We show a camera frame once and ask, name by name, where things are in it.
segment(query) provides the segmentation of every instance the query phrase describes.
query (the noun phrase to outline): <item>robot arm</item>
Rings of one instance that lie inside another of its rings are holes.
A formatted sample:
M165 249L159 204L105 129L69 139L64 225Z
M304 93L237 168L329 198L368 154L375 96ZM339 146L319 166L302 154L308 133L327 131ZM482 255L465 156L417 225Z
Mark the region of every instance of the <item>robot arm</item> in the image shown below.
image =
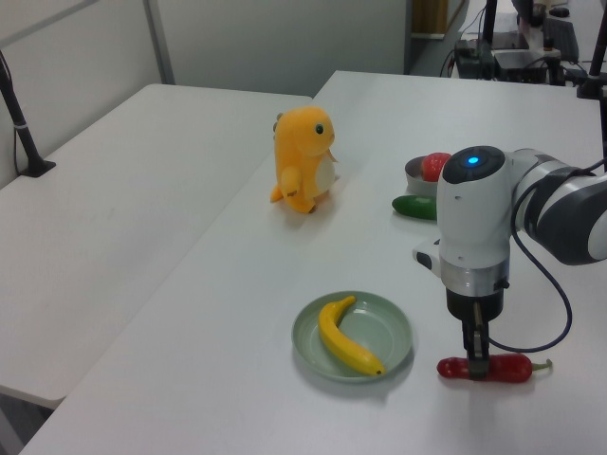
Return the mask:
M462 321L470 377L480 379L488 370L488 323L509 286L512 232L525 230L564 264L606 259L607 176L529 149L465 149L441 173L437 223L438 255L414 257L445 284L447 307Z

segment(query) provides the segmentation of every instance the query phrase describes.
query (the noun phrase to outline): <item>red chili pepper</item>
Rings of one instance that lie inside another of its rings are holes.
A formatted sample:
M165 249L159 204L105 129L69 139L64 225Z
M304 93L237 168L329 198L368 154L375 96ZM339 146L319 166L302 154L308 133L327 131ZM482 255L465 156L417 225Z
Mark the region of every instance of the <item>red chili pepper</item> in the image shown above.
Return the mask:
M550 359L546 363L535 364L526 355L500 354L489 356L489 371L483 381L525 382L536 370L551 368ZM470 379L466 358L444 358L436 365L438 373L448 379Z

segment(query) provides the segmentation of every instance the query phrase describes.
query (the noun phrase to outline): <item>yellow banana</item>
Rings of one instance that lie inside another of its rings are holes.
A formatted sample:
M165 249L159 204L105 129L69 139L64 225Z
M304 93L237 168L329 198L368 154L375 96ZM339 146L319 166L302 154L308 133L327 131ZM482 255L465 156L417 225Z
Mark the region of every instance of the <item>yellow banana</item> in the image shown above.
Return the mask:
M319 332L324 345L338 359L350 368L363 374L384 374L386 369L381 361L368 349L344 335L338 328L338 321L343 312L355 301L356 297L349 296L340 301L327 303L319 314Z

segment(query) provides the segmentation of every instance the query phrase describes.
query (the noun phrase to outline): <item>metal bowl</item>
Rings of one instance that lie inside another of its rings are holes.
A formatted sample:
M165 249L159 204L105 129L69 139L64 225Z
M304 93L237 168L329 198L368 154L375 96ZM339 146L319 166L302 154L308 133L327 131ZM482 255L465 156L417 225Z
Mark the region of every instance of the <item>metal bowl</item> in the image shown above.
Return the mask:
M421 162L426 156L418 156L405 165L407 190L419 196L436 197L438 182L427 182L421 177Z

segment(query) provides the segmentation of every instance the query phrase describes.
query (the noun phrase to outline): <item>plush toy belly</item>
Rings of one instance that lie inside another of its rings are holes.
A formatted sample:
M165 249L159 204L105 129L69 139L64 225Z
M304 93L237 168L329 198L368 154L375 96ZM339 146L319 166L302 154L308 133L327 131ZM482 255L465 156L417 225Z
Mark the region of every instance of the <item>plush toy belly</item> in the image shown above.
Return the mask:
M329 156L325 156L316 168L316 191L313 197L320 196L335 182L335 166Z

